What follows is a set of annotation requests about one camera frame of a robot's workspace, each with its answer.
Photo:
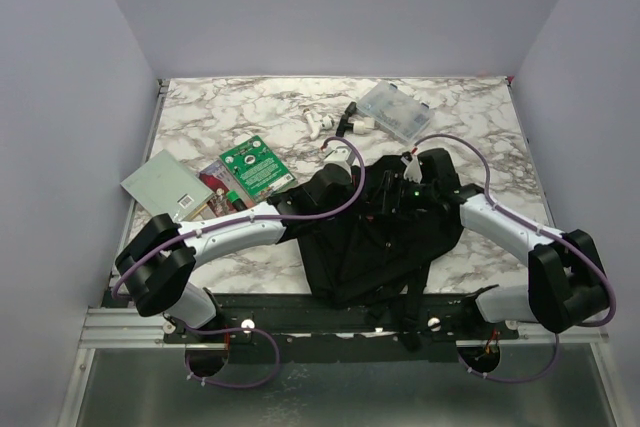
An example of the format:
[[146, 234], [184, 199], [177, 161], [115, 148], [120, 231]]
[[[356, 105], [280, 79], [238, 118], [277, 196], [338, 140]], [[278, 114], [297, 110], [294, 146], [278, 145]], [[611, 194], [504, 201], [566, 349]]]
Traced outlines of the green capped marker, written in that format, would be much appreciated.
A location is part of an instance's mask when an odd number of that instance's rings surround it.
[[249, 208], [249, 205], [243, 200], [243, 198], [236, 191], [229, 191], [226, 194], [226, 198], [234, 208], [235, 211], [244, 211]]

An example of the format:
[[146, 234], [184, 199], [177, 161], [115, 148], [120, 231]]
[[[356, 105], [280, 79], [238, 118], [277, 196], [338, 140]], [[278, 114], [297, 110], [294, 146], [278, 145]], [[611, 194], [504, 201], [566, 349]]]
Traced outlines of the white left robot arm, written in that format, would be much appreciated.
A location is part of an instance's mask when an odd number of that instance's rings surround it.
[[219, 307], [190, 282], [192, 273], [226, 255], [306, 234], [347, 211], [364, 182], [361, 168], [329, 163], [300, 186], [234, 214], [191, 222], [155, 215], [116, 257], [120, 278], [112, 297], [125, 289], [140, 316], [166, 314], [197, 340], [212, 341], [221, 332]]

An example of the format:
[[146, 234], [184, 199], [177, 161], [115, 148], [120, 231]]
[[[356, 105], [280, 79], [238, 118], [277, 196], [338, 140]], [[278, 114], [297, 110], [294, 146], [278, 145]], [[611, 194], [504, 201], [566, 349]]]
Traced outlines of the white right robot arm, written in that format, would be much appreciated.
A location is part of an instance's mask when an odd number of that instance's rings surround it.
[[453, 225], [475, 232], [513, 255], [527, 268], [527, 283], [489, 287], [474, 295], [474, 305], [460, 314], [460, 326], [480, 339], [498, 322], [537, 323], [559, 334], [572, 327], [606, 325], [616, 313], [616, 299], [593, 238], [583, 230], [563, 232], [535, 223], [491, 197], [489, 185], [445, 184], [443, 174], [428, 174], [436, 154], [452, 165], [444, 149], [400, 156], [402, 181], [410, 200], [447, 207]]

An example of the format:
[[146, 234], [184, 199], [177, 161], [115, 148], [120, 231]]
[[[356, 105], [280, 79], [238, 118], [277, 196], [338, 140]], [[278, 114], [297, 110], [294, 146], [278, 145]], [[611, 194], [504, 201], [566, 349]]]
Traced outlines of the black student backpack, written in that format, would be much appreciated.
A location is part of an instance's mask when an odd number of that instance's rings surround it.
[[[378, 215], [382, 175], [385, 170], [402, 174], [400, 156], [384, 155], [361, 169], [365, 182], [356, 202], [290, 240], [299, 246], [315, 298], [334, 308], [365, 306], [374, 318], [393, 314], [401, 342], [413, 350], [431, 263], [457, 245], [463, 228], [453, 225], [448, 208]], [[427, 162], [427, 173], [458, 176], [442, 154]]]

